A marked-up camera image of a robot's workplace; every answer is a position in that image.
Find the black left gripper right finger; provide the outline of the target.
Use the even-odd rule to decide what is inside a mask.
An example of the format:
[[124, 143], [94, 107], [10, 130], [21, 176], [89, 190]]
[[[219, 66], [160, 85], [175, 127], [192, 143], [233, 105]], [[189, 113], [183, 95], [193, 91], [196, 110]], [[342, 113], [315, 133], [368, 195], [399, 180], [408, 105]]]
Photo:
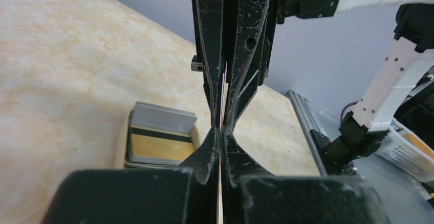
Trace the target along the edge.
[[222, 127], [224, 223], [389, 223], [383, 203], [354, 176], [277, 176]]

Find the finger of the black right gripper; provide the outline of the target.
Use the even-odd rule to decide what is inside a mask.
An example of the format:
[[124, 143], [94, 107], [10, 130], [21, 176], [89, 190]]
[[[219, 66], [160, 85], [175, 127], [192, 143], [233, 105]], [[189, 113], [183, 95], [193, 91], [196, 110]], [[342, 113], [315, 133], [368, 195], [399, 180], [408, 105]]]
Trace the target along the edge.
[[204, 91], [210, 124], [220, 127], [224, 60], [222, 58], [223, 0], [196, 0]]

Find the gold credit card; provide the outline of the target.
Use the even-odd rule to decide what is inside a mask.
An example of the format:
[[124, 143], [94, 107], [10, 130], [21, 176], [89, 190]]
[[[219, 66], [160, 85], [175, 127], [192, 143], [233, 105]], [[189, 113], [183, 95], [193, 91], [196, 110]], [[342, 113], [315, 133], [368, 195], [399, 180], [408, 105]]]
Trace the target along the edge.
[[219, 141], [219, 198], [218, 198], [218, 204], [219, 204], [219, 208], [218, 208], [218, 220], [217, 223], [219, 224], [223, 224], [224, 223], [224, 216], [223, 216], [223, 170], [222, 170], [222, 165], [223, 165], [223, 142], [222, 142], [222, 126], [223, 126], [223, 122], [224, 122], [224, 115], [225, 115], [225, 105], [226, 105], [226, 98], [227, 98], [227, 83], [226, 83], [226, 78], [227, 78], [227, 68], [228, 68], [228, 64], [227, 62], [224, 63], [223, 65], [223, 73], [222, 73], [222, 86], [221, 86], [221, 95], [220, 95], [220, 123], [219, 123], [219, 127], [220, 127], [220, 141]]

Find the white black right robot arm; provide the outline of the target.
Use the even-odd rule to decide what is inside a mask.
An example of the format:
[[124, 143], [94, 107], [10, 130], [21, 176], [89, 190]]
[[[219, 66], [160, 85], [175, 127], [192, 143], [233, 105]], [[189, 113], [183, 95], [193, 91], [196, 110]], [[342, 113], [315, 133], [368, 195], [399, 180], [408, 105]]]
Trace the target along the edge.
[[234, 127], [266, 77], [275, 27], [287, 17], [332, 17], [359, 7], [399, 5], [394, 43], [362, 98], [328, 142], [312, 132], [320, 161], [339, 174], [375, 152], [402, 101], [433, 65], [433, 0], [191, 0], [196, 38], [193, 62], [204, 76], [211, 125], [221, 134], [222, 171], [263, 172], [233, 136]]

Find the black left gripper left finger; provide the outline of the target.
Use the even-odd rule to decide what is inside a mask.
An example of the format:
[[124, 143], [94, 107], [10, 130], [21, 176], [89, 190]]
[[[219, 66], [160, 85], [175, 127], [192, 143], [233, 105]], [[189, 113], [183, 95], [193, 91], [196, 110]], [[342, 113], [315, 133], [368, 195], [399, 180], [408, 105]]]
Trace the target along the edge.
[[43, 223], [217, 223], [220, 130], [172, 169], [79, 170], [60, 184]]

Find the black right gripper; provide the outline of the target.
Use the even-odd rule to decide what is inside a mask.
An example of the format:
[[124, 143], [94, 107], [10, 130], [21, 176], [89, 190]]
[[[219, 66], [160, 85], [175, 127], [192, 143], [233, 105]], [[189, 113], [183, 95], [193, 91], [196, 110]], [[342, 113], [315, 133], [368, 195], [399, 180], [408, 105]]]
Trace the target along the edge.
[[[192, 1], [196, 55], [203, 74], [196, 0]], [[275, 28], [287, 17], [331, 17], [339, 0], [223, 0], [222, 58], [229, 82], [224, 126], [234, 129], [268, 74]]]

